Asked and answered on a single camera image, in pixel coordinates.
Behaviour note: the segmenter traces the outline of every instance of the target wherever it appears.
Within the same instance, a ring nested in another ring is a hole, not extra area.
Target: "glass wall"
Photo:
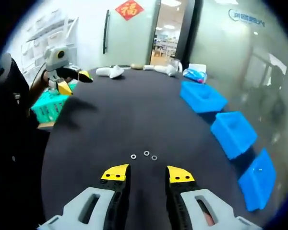
[[[242,111],[288,192],[288,37],[261,0],[204,0],[190,63],[207,65],[207,84]]]

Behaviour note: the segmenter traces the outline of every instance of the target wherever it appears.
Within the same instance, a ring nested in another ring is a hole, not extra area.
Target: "person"
[[[41,169],[49,132],[38,129],[30,109],[48,87],[41,71],[29,88],[10,54],[0,59],[0,219],[4,225],[36,229],[45,222]]]

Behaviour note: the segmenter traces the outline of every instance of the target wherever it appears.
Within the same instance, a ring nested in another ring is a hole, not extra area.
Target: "shelf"
[[[73,21],[74,21],[74,19],[69,19],[68,20],[68,24],[71,24]],[[35,33],[35,35],[31,36],[27,40],[27,42],[33,41],[33,40],[35,40],[35,39],[37,39],[37,38],[39,38],[39,37],[41,37],[41,36],[43,36],[45,34],[48,34],[49,32],[52,32],[55,29],[63,27],[64,26],[64,22],[65,22],[65,19],[61,19],[61,20],[57,21],[56,23],[52,23],[51,25],[48,25],[48,26],[40,29],[39,31],[37,31]]]

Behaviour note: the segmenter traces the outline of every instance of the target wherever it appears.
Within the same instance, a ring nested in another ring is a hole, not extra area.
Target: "metal washer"
[[[147,151],[147,150],[146,150],[146,151],[144,151],[144,156],[147,156],[147,157],[148,157],[148,156],[149,156],[149,154],[150,154],[150,152],[149,152],[149,151]]]

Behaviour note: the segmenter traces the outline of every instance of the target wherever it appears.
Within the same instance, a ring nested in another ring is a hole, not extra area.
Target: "blue plastic bag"
[[[199,72],[194,69],[187,68],[183,71],[183,76],[194,80],[197,83],[204,84],[207,80],[207,74],[204,72]]]

